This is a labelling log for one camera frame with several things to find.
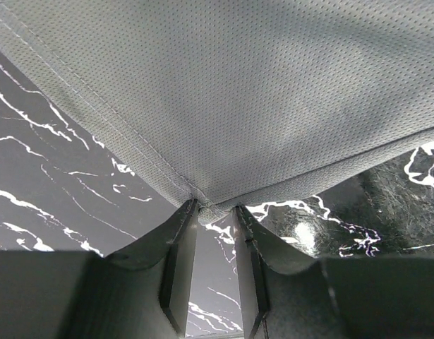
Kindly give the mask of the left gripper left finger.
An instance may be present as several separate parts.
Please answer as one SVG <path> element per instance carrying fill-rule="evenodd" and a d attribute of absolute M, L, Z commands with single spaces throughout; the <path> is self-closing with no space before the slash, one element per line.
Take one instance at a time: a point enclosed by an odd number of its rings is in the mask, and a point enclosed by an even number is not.
<path fill-rule="evenodd" d="M 101 257 L 0 251 L 0 338 L 183 338 L 198 202 Z"/>

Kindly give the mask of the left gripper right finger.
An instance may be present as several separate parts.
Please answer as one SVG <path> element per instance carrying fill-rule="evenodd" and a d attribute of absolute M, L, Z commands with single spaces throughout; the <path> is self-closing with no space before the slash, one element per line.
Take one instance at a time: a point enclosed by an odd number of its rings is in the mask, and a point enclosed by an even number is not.
<path fill-rule="evenodd" d="M 314 258 L 234 219 L 246 338 L 434 338 L 434 256 Z"/>

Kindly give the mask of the grey t shirt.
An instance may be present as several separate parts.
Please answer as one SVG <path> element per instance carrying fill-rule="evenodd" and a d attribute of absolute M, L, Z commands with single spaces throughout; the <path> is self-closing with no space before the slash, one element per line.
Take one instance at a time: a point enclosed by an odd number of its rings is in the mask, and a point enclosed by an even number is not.
<path fill-rule="evenodd" d="M 434 1 L 0 1 L 0 51 L 209 221 L 434 141 Z"/>

